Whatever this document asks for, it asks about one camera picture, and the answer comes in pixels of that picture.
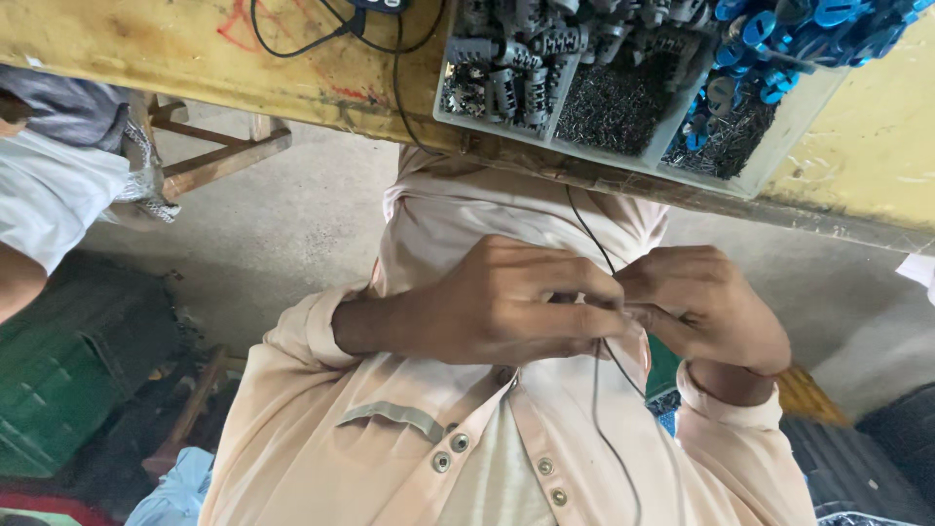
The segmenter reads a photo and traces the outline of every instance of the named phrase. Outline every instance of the reflective strip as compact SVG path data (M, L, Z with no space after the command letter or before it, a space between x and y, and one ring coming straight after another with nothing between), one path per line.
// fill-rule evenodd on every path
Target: reflective strip
M445 429L422 409L404 407L389 402L373 402L368 405L354 407L352 410L345 413L336 425L340 426L356 418L369 418L374 415L389 418L394 422L415 426L432 441L432 444L441 442L441 438L445 434Z

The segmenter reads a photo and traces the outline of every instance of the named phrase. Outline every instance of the yellow table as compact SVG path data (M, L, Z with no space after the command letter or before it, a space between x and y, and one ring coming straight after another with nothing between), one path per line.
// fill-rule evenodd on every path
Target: yellow table
M413 0L405 41L430 26L438 0ZM332 0L346 18L352 9ZM337 27L317 0L262 0L259 25L278 51ZM409 142L396 112L392 55L352 36L291 59L266 54L249 0L5 0L0 62L101 80ZM431 117L443 22L400 60L403 104L417 135L445 151L606 192L935 254L935 17L913 25L882 61L854 70L757 199L742 201L602 167ZM396 43L396 21L370 14L367 37Z

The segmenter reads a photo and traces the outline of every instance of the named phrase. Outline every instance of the person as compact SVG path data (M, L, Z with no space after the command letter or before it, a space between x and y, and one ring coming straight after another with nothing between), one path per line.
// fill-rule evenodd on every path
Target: person
M136 206L154 149L130 98L127 88L0 65L0 324L39 295L95 220L139 225L138 210L167 208Z
M251 349L199 524L814 524L785 332L716 249L656 248L666 210L403 149L371 279ZM674 440L643 328L686 357Z

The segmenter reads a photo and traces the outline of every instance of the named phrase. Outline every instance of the wire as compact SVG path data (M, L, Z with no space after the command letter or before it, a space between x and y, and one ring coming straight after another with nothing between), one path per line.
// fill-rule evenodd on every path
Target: wire
M606 345L607 340L601 338L601 341ZM595 347L594 353L594 394L591 395L591 418L594 420L594 427L597 430L597 434L600 435L601 440L604 441L604 444L611 449L613 456L617 458L617 462L620 463L620 467L624 469L624 476L626 476L626 482L630 485L630 490L633 492L633 500L636 501L637 513L636 520L634 524L639 525L642 520L642 503L640 502L640 495L637 493L637 485L633 483L633 477L630 476L630 470L626 468L626 463L623 459L620 458L620 453L617 453L617 449L611 444L611 441L608 440L607 436L604 434L604 430L600 428L600 422L597 420L597 379L599 374L597 374L600 367L600 347Z
M333 7L331 7L331 4L328 3L328 0L318 0L318 1L324 4L324 6L327 7L329 11L331 11L331 14L334 15L334 17L338 19L339 22L341 22L341 25L344 25L347 23L347 21L344 20L344 17L342 17L340 13L338 13ZM445 7L447 5L448 5L448 0L440 0L439 12L438 14L435 15L435 20L432 22L432 27L429 28L429 30L425 33L425 35L423 35L422 38L419 39L418 42L416 42L415 44L412 44L411 46L407 48L403 48L402 50L399 49L399 42L396 43L395 49L390 49L390 48L384 48L383 46L379 44L375 44L371 42L370 40L366 39L363 35L357 35L354 32L351 32L351 34L354 35L354 37L360 40L361 42L373 48L374 50L382 51L384 53L389 53L389 54L403 54L403 55L409 54L409 53L412 53L413 51L418 51L419 49L421 49L422 46L424 46L429 41L429 39L432 38L432 36L435 34L435 31L439 29L439 24L441 24L441 16L445 13Z
M315 40L314 42L310 43L309 45L303 46L295 51L290 51L288 53L281 53L279 51L275 51L272 48L270 48L266 44L266 41L263 40L263 35L260 34L260 28L256 23L256 2L257 0L250 0L250 22L251 24L253 24L253 32L256 34L256 39L258 42L260 42L260 45L263 46L263 49L266 50L267 53L273 56L276 56L276 57L292 58L294 56L298 56L312 48L317 48L318 46L324 44L325 42L327 42L328 40L334 37L340 37L344 35L345 33L349 32L348 23L345 21L341 21L341 26L339 26L338 29L332 31L331 33L325 35L324 37L321 37Z
M406 126L406 133L409 134L410 139L412 139L412 142L414 142L416 146L418 146L423 152L428 153L429 155L442 155L441 152L436 152L435 150L432 150L431 148L428 148L427 146L425 146L419 140L419 138L416 137L415 132L412 130L412 125L409 122L409 115L406 114L406 110L403 108L402 98L399 96L399 56L412 53L413 51L418 51L419 49L422 48L422 46L424 46L432 38L436 30L439 29L439 24L441 23L441 17L445 13L445 7L448 5L448 0L439 1L439 13L435 15L435 20L432 22L432 27L429 28L428 32L426 32L425 35L419 39L418 42L416 42L415 44L412 44L411 46L407 48L402 47L402 44L403 44L402 13L396 14L397 31L396 31L396 48L395 49L384 48L383 46L374 44L370 40L364 38L363 35L358 35L356 32L351 30L352 20L351 21L344 20L344 17L342 17L341 14L338 13L331 6L331 4L328 3L328 0L319 0L319 1L328 9L328 11L331 12L331 14L336 19L338 19L341 22L341 25L338 27L338 29L334 30L328 35L325 35L324 37L321 37L315 40L314 42L310 43L307 46L304 46L298 50L291 51L288 53L281 53L278 51L274 51L272 48L270 48L266 44L266 41L263 40L263 36L260 35L260 28L256 23L257 0L250 0L250 20L253 25L253 32L256 34L256 39L260 42L260 45L263 46L263 49L266 50L266 52L268 52L269 54L276 56L276 57L291 58L291 57L300 55L308 50L311 50L312 48L320 46L321 44L324 44L326 41L330 40L331 38L340 37L342 35L350 33L351 35L354 35L354 37L356 37L358 40L367 44L369 47L373 48L374 50L392 54L393 55L393 97L396 99L396 107L399 109L399 117L402 119L403 125Z
M584 222L582 215L578 213L578 207L575 206L575 201L574 199L571 198L571 186L568 184L565 185L565 193L568 195L568 204L571 205L572 211L575 212L575 217L578 218L578 222L581 223L582 227L584 228L584 231L587 232L588 237L590 237L591 241L593 241L594 244L597 245L597 249L604 256L604 260L607 262L607 266L611 270L611 275L617 273L616 269L613 267L613 263L611 263L611 257L608 256L607 251L604 250L604 245L600 244L600 241L597 240L597 238L594 235L594 232L592 232L591 228L589 228L587 223ZM626 373L626 370L624 369L623 364L620 363L620 360L617 359L617 356L613 354L613 351L611 351L611 346L607 343L607 339L601 338L600 343L604 345L604 348L607 350L607 354L611 355L611 358L613 358L613 362L617 364L617 369L620 370L620 373L624 376L624 378L626 378L626 381L629 382L629 384L633 387L633 390L637 391L643 397L643 400L645 401L646 395L642 391L640 391L636 383L633 382L633 379L630 378L630 375ZM637 494L636 485L633 483L633 478L630 476L630 472L629 470L627 470L626 464L624 463L623 459L620 458L620 455L617 453L617 450L613 447L613 445L611 445L611 441L608 440L607 436L604 435L604 431L600 428L600 423L597 421L597 391L598 391L597 379L598 379L598 371L599 371L599 365L600 365L600 358L598 356L599 349L600 347L597 347L595 354L594 354L594 395L591 399L591 417L594 419L594 427L595 429L597 429L597 434L600 435L600 438L604 441L604 444L606 444L607 447L611 449L611 452L613 452L613 456L617 458L617 461L620 462L620 467L623 468L624 470L626 481L629 483L630 490L633 492L633 498L636 501L637 511L636 511L636 520L634 521L634 523L639 526L640 521L642 520L642 505L640 503L640 496ZM655 423L656 433L658 433L659 435L659 440L662 441L662 444L666 447L666 453L669 455L669 462L672 465L672 471L675 473L675 490L678 491L678 503L679 503L679 522L680 524L684 525L685 502L684 502L684 494L683 494L683 489L682 489L682 469L679 467L679 462L675 458L675 453L672 451L672 448L669 445L669 441L666 440L666 435L663 434L662 425L659 424L659 421L655 418L655 416L653 417L653 421Z
M416 146L422 149L423 152L428 153L429 155L441 155L441 152L436 152L431 148L426 147L415 136L415 132L412 131L412 127L409 124L409 117L406 115L406 110L403 109L403 99L399 96L399 56L402 55L401 50L399 49L403 43L403 17L402 15L396 15L396 53L393 55L393 97L396 98L396 107L399 109L399 116L403 120L403 125L406 126L406 132L410 134L410 138L415 142Z

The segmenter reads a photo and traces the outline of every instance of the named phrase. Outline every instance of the jacket sleeve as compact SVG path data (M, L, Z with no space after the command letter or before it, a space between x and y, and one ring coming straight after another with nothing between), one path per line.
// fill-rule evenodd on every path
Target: jacket sleeve
M214 509L219 498L236 503L264 491L261 478L281 477L292 461L281 452L297 450L283 441L294 432L308 435L321 422L360 361L335 344L331 317L366 286L349 284L306 297L250 349L224 422L202 524L211 523L215 511L223 513ZM254 472L257 465L264 465L262 474Z
M682 407L676 416L676 440L704 472L712 494L728 495L739 518L753 524L815 524L805 477L792 457L792 446L779 420L779 388L753 407L730 405L709 396L679 367Z

